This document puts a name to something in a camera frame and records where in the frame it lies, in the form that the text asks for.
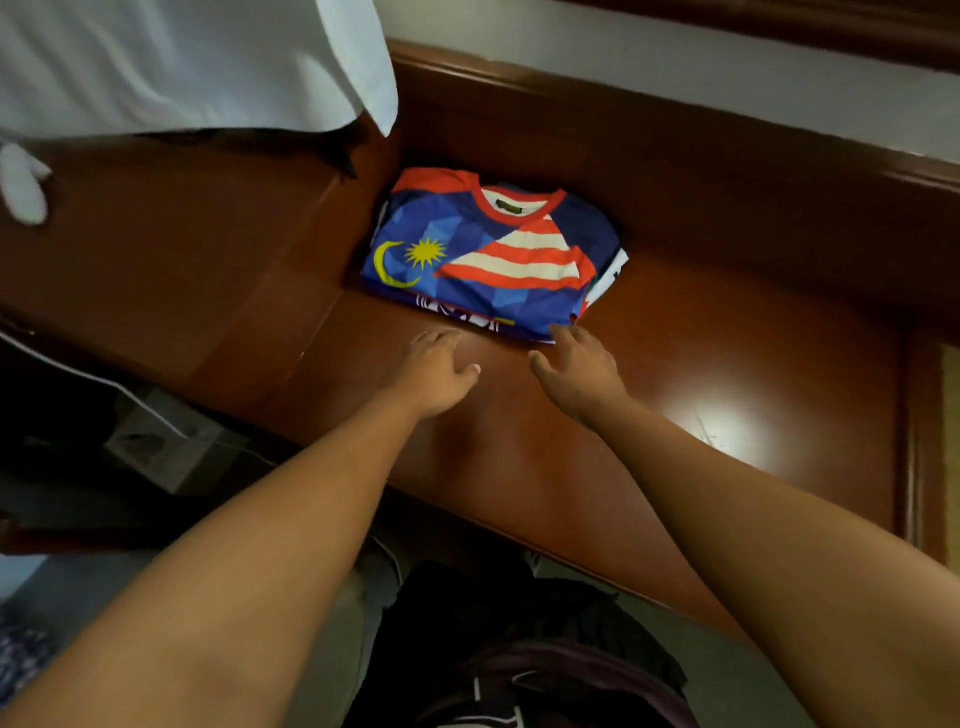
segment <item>wooden surface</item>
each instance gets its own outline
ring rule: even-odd
[[[355,288],[401,152],[541,191],[560,184],[622,226],[632,260],[584,323],[631,391],[716,447],[903,531],[900,319],[861,302],[943,311],[958,301],[960,253],[942,226],[960,213],[936,206],[953,200],[955,169],[394,51],[400,134],[359,143],[358,181],[306,150],[61,149],[48,158],[50,223],[0,225],[0,304],[308,444],[373,390],[403,343],[447,324]],[[916,239],[904,237],[911,226]],[[461,355],[483,366],[480,385],[418,428],[392,482],[735,632],[626,472],[546,401],[525,349],[470,328]]]
[[[570,0],[886,61],[960,69],[953,0]]]

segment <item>wall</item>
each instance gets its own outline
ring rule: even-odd
[[[388,37],[960,162],[960,76],[557,0],[374,0]]]

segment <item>yellow crescent moon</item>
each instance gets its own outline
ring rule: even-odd
[[[375,251],[373,251],[373,267],[376,268],[376,274],[380,276],[382,280],[387,285],[393,286],[394,288],[410,288],[417,285],[420,282],[420,279],[411,280],[409,283],[401,282],[387,273],[387,268],[383,264],[383,256],[387,253],[389,248],[394,248],[397,245],[403,245],[402,242],[396,243],[388,240],[387,242],[381,244]]]

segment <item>malaysian flag shirt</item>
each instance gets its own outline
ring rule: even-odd
[[[626,261],[610,221],[574,195],[414,167],[384,206],[362,279],[378,296],[552,341],[547,327],[582,316]]]

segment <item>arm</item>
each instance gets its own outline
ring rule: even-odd
[[[602,437],[687,561],[825,728],[960,720],[960,579],[848,511],[702,443],[627,395],[582,328],[531,352],[547,396]]]
[[[397,454],[477,380],[454,372],[459,337],[415,339],[356,414],[157,557],[0,724],[278,724]]]

